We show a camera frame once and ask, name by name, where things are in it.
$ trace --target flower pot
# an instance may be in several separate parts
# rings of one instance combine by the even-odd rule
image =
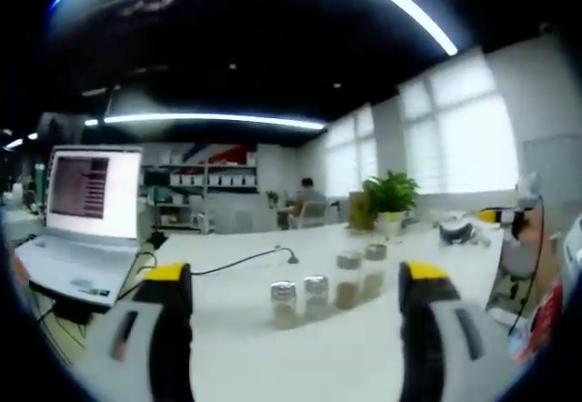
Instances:
[[[402,232],[402,220],[405,215],[406,213],[404,212],[378,214],[378,227],[380,233],[386,238],[386,240],[400,236],[400,233]]]

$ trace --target window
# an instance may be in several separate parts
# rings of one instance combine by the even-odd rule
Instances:
[[[478,52],[400,86],[408,173],[421,194],[515,187],[517,152],[507,108]]]
[[[363,106],[335,122],[325,138],[326,196],[348,196],[377,175],[372,108]]]

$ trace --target potted plant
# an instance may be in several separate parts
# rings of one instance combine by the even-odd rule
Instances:
[[[277,191],[269,190],[266,192],[266,198],[269,200],[269,205],[271,208],[274,208],[279,203],[279,194]]]
[[[416,181],[404,172],[388,171],[387,178],[371,177],[364,182],[363,188],[368,196],[370,215],[377,218],[382,233],[386,238],[397,236],[406,212],[416,206]]]

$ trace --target silver lid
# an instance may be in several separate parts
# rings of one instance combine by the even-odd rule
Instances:
[[[338,255],[336,263],[337,267],[344,270],[358,270],[362,266],[362,256],[357,253],[349,256]]]
[[[296,287],[291,281],[277,281],[271,284],[271,298],[288,300],[296,297]]]
[[[322,295],[327,292],[329,288],[329,280],[322,275],[308,276],[304,280],[306,292],[314,295]]]
[[[368,261],[382,261],[386,259],[386,245],[370,245],[366,247],[366,259]]]

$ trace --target black ceiling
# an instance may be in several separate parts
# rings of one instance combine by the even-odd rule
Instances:
[[[172,0],[128,16],[120,10],[138,0],[63,0],[49,11],[52,1],[5,3],[14,26],[1,124],[16,132],[34,131],[44,111],[100,116],[108,96],[81,93],[114,85],[139,85],[167,109],[332,121],[447,59],[388,0]],[[575,9],[572,0],[414,1],[459,51],[527,39]]]

